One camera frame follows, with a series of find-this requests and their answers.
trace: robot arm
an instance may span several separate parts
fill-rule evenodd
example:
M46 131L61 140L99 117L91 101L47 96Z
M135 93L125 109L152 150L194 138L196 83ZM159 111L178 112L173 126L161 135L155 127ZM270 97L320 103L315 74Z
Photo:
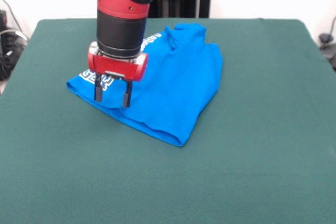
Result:
M124 107L130 105L132 81L144 75L148 57L141 45L152 0L98 0L97 42L89 49L89 67L96 72L95 100L102 99L100 79L106 74L128 84Z

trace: green felt tablecloth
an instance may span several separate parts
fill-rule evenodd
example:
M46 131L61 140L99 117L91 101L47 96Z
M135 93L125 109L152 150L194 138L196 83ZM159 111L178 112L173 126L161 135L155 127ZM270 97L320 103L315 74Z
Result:
M67 90L95 20L38 24L0 97L0 223L336 223L336 75L304 24L152 19L146 35L179 22L224 58L183 148Z

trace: blue t-shirt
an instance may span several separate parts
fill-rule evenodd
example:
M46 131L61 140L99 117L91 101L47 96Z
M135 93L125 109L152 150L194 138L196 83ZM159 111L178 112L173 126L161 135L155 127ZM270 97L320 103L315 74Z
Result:
M219 88L223 59L207 44L200 24L166 27L144 40L149 62L141 82L133 83L130 108L122 107L126 83L102 77L103 100L94 101L95 73L86 70L67 82L71 92L104 113L150 136L183 146L199 114Z

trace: blue shirt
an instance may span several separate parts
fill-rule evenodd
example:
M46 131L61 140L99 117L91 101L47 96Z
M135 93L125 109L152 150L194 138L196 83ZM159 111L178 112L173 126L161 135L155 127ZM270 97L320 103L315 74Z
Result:
M149 62L141 82L133 83L131 107L122 107L126 83L102 77L103 100L94 101L95 73L86 70L67 82L71 92L97 109L175 146L190 137L199 114L219 88L223 59L205 42L200 24L177 24L144 40Z

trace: black cable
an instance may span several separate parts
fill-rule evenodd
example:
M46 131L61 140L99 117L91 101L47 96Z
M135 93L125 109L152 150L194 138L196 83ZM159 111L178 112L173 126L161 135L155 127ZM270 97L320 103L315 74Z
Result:
M330 39L332 33L334 32L335 22L336 22L336 16L335 16L334 19L332 20L332 24L331 24L331 28L330 28L330 33L329 33L328 40Z
M336 23L336 16L334 17L334 19L332 20L332 23L331 23L331 28L330 28L330 32L328 33L328 38L327 38L327 43L323 43L323 45L320 47L321 50L323 50L326 45L329 44L329 40L332 36L332 33L334 32L334 26L335 26L335 23Z
M19 22L17 21L17 19L16 19L14 13L13 13L13 11L12 11L11 6L9 5L9 3L7 3L7 1L5 1L5 0L2 0L2 1L8 6L8 9L9 9L9 11L10 11L10 13L11 13L11 15L12 15L12 17L13 17L13 19L14 19L16 25L17 25L17 27L19 28L19 30L20 30L21 33L22 33L22 32L23 32L23 31L22 31L22 28L20 27L20 24L19 24Z
M329 62L332 63L332 61L336 58L336 53L329 59Z

